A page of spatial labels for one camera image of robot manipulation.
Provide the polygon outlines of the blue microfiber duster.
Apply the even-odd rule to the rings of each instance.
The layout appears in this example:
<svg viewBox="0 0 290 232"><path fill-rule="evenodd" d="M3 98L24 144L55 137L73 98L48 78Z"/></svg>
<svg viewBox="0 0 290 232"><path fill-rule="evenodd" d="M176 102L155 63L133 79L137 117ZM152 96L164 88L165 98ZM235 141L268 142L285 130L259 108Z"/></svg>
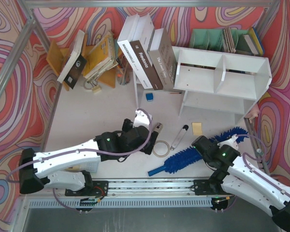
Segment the blue microfiber duster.
<svg viewBox="0 0 290 232"><path fill-rule="evenodd" d="M211 142L220 143L230 139L233 135L248 134L248 131L237 126L227 131L222 132L219 135L215 135L209 138ZM153 169L148 173L148 176L154 176L161 172L174 174L179 170L186 168L187 166L200 161L202 159L201 154L192 146L177 152L164 161L164 164L156 169Z"/></svg>

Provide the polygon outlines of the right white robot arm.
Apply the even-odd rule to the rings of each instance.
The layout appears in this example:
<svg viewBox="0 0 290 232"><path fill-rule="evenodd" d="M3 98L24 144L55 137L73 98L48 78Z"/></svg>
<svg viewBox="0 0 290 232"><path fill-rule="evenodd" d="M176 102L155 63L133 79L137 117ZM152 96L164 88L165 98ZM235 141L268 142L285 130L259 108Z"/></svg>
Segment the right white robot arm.
<svg viewBox="0 0 290 232"><path fill-rule="evenodd" d="M235 134L217 143L200 136L192 143L205 164L214 168L208 179L194 182L195 194L232 194L255 205L278 227L290 232L290 187L253 166L247 160L249 154L238 151L238 138Z"/></svg>

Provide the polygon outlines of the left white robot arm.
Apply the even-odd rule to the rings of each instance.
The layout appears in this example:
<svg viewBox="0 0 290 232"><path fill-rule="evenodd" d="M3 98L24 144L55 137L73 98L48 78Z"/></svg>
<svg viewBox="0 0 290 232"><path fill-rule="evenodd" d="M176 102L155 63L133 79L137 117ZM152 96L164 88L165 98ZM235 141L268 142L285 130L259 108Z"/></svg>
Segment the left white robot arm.
<svg viewBox="0 0 290 232"><path fill-rule="evenodd" d="M151 119L125 119L121 130L104 132L76 146L46 153L24 149L19 161L20 193L60 188L86 195L94 188L91 172L82 169L69 173L67 168L109 160L124 162L138 151L149 155L155 140Z"/></svg>

